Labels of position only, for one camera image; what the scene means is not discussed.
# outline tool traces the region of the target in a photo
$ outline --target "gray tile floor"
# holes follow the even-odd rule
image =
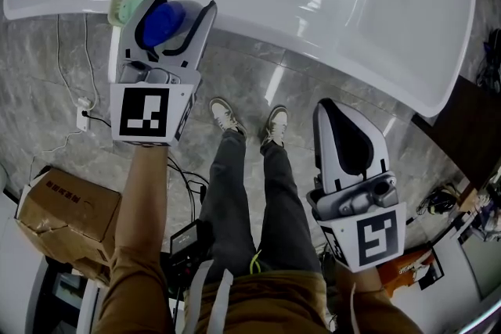
[[[462,74],[474,78],[483,56],[481,40],[499,26],[499,0],[478,0],[474,29]],[[73,92],[92,99],[92,82],[84,50],[84,17],[64,15],[59,20],[60,65]],[[99,105],[94,114],[109,119],[110,89],[106,80],[111,27],[105,16],[88,16],[88,50],[96,76]],[[9,187],[20,193],[33,172],[46,163],[82,178],[121,191],[133,148],[114,142],[104,124],[93,121],[87,133],[70,137],[65,149],[42,153],[62,145],[76,131],[75,108],[56,69],[56,18],[0,22],[0,163],[9,174]],[[249,131],[245,165],[252,235],[258,242],[265,208],[264,177],[258,130],[277,104],[287,106],[290,125],[286,149],[300,197],[312,189],[315,169],[312,111],[323,97],[355,107],[385,133],[391,169],[398,179],[398,195],[414,215],[417,204],[436,185],[462,174],[454,163],[409,121],[413,111],[392,97],[346,74],[274,45],[214,30],[200,65],[204,82],[181,143],[173,149],[186,170],[208,176],[221,132],[214,125],[208,101],[226,98]],[[278,82],[274,89],[271,82]],[[168,235],[189,221],[189,201],[180,177],[169,178]],[[323,242],[310,208],[305,209],[315,245]],[[447,225],[446,217],[425,215],[408,227],[406,245],[432,239]]]

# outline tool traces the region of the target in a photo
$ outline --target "white cable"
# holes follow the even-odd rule
[[[55,152],[56,150],[59,150],[59,149],[62,149],[62,148],[65,148],[66,145],[68,145],[68,139],[70,139],[70,136],[71,135],[78,135],[78,134],[81,134],[83,131],[77,131],[77,132],[71,132],[70,134],[68,134],[66,136],[66,140],[64,141],[64,145],[62,146],[57,146],[56,148],[54,149],[50,149],[50,150],[42,150],[41,152],[37,153],[36,155],[33,155],[33,159],[31,159],[31,164],[30,164],[30,175],[29,175],[29,179],[28,179],[28,183],[31,182],[31,170],[33,169],[33,163],[34,163],[34,159],[35,157],[37,156],[40,156],[42,153],[53,153]]]
[[[88,55],[87,14],[84,14],[84,27],[85,27],[85,39],[84,39],[84,45],[85,46],[84,46],[84,50],[85,50],[85,56],[87,57],[88,68],[89,68],[90,73],[91,73],[92,88],[94,89],[94,103],[92,104],[92,106],[89,109],[85,109],[86,111],[90,112],[98,104],[98,102],[99,102],[99,96],[97,95],[97,88],[96,88],[96,82],[94,80],[94,70],[92,69],[91,58]],[[68,90],[68,93],[70,94],[70,99],[71,99],[71,102],[73,103],[73,106],[75,106],[75,107],[78,108],[80,105],[78,105],[78,103],[75,102],[74,99],[73,99],[73,94],[71,93],[71,89],[70,89],[70,86],[68,85],[68,83],[66,81],[66,78],[63,76],[63,71],[61,70],[61,64],[60,64],[60,61],[59,61],[59,47],[60,47],[60,45],[59,45],[59,14],[56,17],[56,39],[57,39],[57,43],[56,43],[57,70],[59,71],[59,75],[63,79],[64,86],[66,87],[66,89]]]

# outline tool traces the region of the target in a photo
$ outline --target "gray pants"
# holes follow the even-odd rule
[[[287,152],[270,142],[261,147],[261,154],[265,157],[266,195],[258,258],[261,270],[320,273],[319,259],[312,245],[305,209],[297,196]],[[221,280],[225,268],[235,277],[250,274],[256,249],[243,187],[244,157],[244,137],[232,130],[225,131],[211,166],[210,184],[200,212],[200,219],[211,223],[214,235],[209,255],[214,264],[206,283]]]

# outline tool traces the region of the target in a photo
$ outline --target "blue object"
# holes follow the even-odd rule
[[[186,17],[179,2],[162,3],[146,19],[142,40],[146,46],[155,47],[171,38]]]

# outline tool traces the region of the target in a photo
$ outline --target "person's arm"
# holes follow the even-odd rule
[[[167,220],[168,148],[135,149],[118,214],[115,246],[160,258]]]
[[[167,148],[135,149],[115,232],[110,290],[94,333],[174,332],[160,269]]]
[[[361,333],[421,333],[410,318],[393,306],[376,268],[351,273],[347,268],[336,264],[336,287],[343,300],[342,312],[338,315],[341,327],[351,327],[350,299],[353,285],[353,308]]]

